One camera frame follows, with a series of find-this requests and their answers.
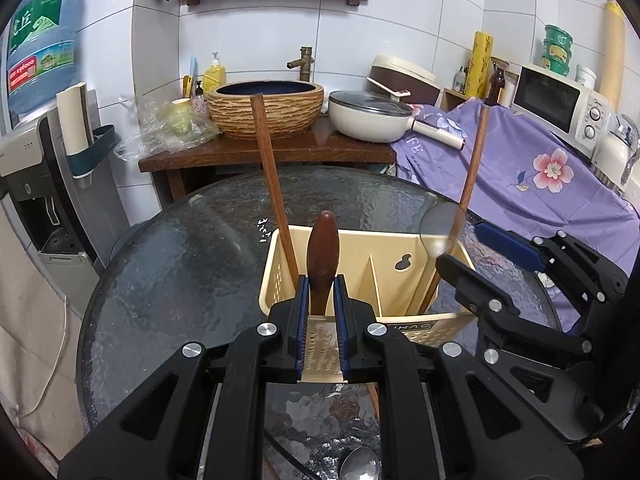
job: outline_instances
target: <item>green plastic container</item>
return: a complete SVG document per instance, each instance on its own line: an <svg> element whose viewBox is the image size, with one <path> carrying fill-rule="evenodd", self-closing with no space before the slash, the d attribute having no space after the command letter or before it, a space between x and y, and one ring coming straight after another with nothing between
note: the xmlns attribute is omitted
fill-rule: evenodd
<svg viewBox="0 0 640 480"><path fill-rule="evenodd" d="M569 48L560 46L552 40L545 40L543 43L545 44L545 54L547 56L562 61L564 64L569 64L571 61L571 50Z"/></svg>
<svg viewBox="0 0 640 480"><path fill-rule="evenodd" d="M563 76L567 76L569 73L569 65L562 61L558 61L554 57L549 57L547 54L542 56L542 68L546 68L547 70L551 70L551 72L555 72Z"/></svg>
<svg viewBox="0 0 640 480"><path fill-rule="evenodd" d="M571 50L572 44L574 44L574 38L559 27L555 25L547 25L545 27L546 38L551 40L553 44L562 46L565 49Z"/></svg>

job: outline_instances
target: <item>blue water bottle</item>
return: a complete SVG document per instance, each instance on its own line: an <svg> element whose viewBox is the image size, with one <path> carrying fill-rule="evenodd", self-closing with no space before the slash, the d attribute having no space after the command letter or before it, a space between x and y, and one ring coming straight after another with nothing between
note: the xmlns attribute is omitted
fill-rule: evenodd
<svg viewBox="0 0 640 480"><path fill-rule="evenodd" d="M9 32L9 108L26 114L76 81L78 0L23 0Z"/></svg>

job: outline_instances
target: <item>beige plastic basket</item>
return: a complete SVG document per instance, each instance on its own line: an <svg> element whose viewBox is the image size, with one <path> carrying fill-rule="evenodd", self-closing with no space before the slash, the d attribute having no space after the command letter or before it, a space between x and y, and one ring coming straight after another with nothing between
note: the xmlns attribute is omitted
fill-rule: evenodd
<svg viewBox="0 0 640 480"><path fill-rule="evenodd" d="M298 270L301 274L306 274L306 245L311 227L289 228ZM344 275L352 298L371 304L380 323L393 325L411 341L439 346L451 340L474 319L466 310L453 314L404 315L409 307L410 312L414 311L414 306L409 303L424 267L428 267L428 276L435 273L435 261L427 257L420 235L346 230L339 230L338 233L340 264L337 273ZM452 254L465 265L474 268L460 242L456 244ZM396 264L403 260L409 261L411 265L404 270L396 270ZM294 296L294 284L289 275L279 231L276 230L271 235L269 255L262 277L260 309L268 315L273 304ZM309 316L302 381L344 381L335 332L333 291L329 294L325 316Z"/></svg>

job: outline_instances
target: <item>yellow plastic wrap roll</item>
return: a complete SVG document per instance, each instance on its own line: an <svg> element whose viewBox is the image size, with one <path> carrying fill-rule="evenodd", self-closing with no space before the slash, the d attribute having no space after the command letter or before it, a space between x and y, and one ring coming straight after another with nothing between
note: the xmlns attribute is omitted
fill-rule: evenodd
<svg viewBox="0 0 640 480"><path fill-rule="evenodd" d="M606 41L600 93L618 110L625 73L625 19L616 0L607 0Z"/></svg>
<svg viewBox="0 0 640 480"><path fill-rule="evenodd" d="M469 75L466 78L465 95L469 97L484 97L484 82L491 63L491 50L494 38L484 32L476 32L474 50L469 62Z"/></svg>

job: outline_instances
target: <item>bronze faucet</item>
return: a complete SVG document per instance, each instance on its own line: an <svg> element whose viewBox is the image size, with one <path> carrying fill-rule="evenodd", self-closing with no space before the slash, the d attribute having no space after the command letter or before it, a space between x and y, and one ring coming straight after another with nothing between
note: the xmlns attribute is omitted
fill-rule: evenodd
<svg viewBox="0 0 640 480"><path fill-rule="evenodd" d="M300 54L302 54L300 59L287 63L287 68L289 69L297 66L300 67L300 81L311 81L311 64L316 62L316 60L311 57L312 53L313 47L304 46L300 49Z"/></svg>

